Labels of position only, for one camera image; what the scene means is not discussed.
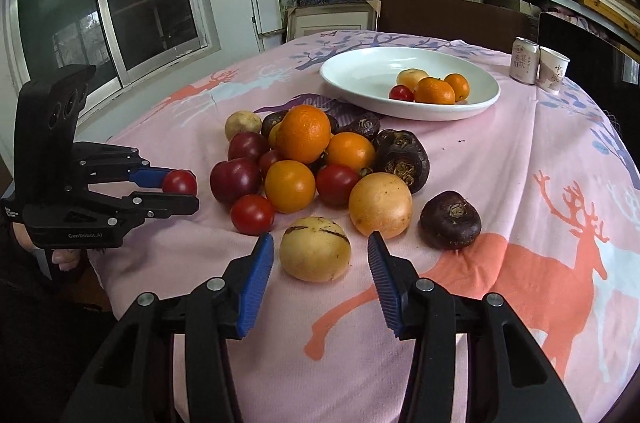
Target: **picture frame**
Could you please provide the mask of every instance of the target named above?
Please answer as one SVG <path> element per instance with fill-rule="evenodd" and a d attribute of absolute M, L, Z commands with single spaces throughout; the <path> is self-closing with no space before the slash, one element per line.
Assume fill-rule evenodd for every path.
<path fill-rule="evenodd" d="M 379 14 L 377 0 L 292 8 L 287 18 L 287 42 L 324 31 L 376 31 Z"/>

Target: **red tomato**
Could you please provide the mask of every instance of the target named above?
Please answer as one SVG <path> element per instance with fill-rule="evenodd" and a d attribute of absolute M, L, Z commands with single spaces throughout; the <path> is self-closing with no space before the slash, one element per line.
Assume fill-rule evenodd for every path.
<path fill-rule="evenodd" d="M 347 165 L 327 165 L 318 172 L 316 189 L 324 204 L 341 208 L 349 204 L 351 189 L 359 180 L 360 175 Z"/>
<path fill-rule="evenodd" d="M 273 226 L 276 210 L 262 196 L 242 196 L 231 207 L 231 222 L 244 235 L 258 236 Z"/>
<path fill-rule="evenodd" d="M 389 91 L 390 99 L 399 99 L 401 101 L 414 101 L 414 93 L 405 85 L 396 85 Z"/>
<path fill-rule="evenodd" d="M 282 156 L 277 150 L 270 150 L 266 154 L 263 154 L 260 157 L 260 161 L 258 161 L 258 167 L 260 167 L 262 178 L 267 177 L 267 172 L 269 171 L 269 168 L 271 168 L 271 165 L 273 165 L 276 161 L 281 160 Z"/>
<path fill-rule="evenodd" d="M 171 170 L 162 180 L 162 191 L 165 194 L 195 196 L 198 193 L 196 176 L 190 170 Z"/>

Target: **cherry tomato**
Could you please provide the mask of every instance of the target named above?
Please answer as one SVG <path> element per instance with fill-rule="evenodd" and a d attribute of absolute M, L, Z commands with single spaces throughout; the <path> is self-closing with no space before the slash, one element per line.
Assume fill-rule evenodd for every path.
<path fill-rule="evenodd" d="M 211 193 L 223 204 L 233 204 L 242 196 L 257 194 L 261 183 L 260 168 L 249 158 L 221 161 L 209 176 Z"/>
<path fill-rule="evenodd" d="M 341 208 L 349 204 L 351 189 L 359 180 L 360 175 L 347 165 L 327 165 L 318 172 L 316 189 L 324 204 Z"/>
<path fill-rule="evenodd" d="M 162 180 L 162 191 L 165 194 L 195 196 L 198 193 L 196 176 L 190 170 L 171 170 Z"/>
<path fill-rule="evenodd" d="M 267 172 L 269 168 L 271 168 L 271 165 L 273 165 L 276 161 L 281 160 L 282 156 L 277 150 L 270 150 L 268 152 L 265 152 L 265 154 L 263 154 L 258 161 L 258 167 L 260 167 L 260 174 L 262 174 L 262 178 L 267 177 Z"/>
<path fill-rule="evenodd" d="M 231 161 L 237 158 L 249 158 L 258 162 L 258 159 L 269 151 L 269 141 L 257 132 L 239 132 L 229 142 L 227 159 Z"/>
<path fill-rule="evenodd" d="M 231 207 L 231 222 L 244 235 L 261 235 L 273 226 L 276 210 L 262 196 L 242 196 Z"/>
<path fill-rule="evenodd" d="M 414 93 L 405 85 L 396 85 L 389 91 L 390 99 L 399 99 L 401 101 L 414 101 Z"/>

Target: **white wall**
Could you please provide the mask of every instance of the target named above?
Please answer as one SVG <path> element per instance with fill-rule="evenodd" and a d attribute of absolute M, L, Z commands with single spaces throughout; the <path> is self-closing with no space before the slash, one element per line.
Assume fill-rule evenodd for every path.
<path fill-rule="evenodd" d="M 211 0 L 220 51 L 142 82 L 123 92 L 78 126 L 78 139 L 103 142 L 118 133 L 158 101 L 208 74 L 258 53 L 252 25 L 251 0 Z M 14 118 L 17 96 L 11 83 L 4 29 L 0 27 L 0 155 L 13 171 Z"/>

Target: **window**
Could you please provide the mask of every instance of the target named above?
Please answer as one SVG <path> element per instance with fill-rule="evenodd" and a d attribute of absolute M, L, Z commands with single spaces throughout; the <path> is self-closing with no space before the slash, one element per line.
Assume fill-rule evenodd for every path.
<path fill-rule="evenodd" d="M 207 0 L 10 0 L 18 80 L 96 66 L 88 107 L 185 54 L 216 45 Z"/>

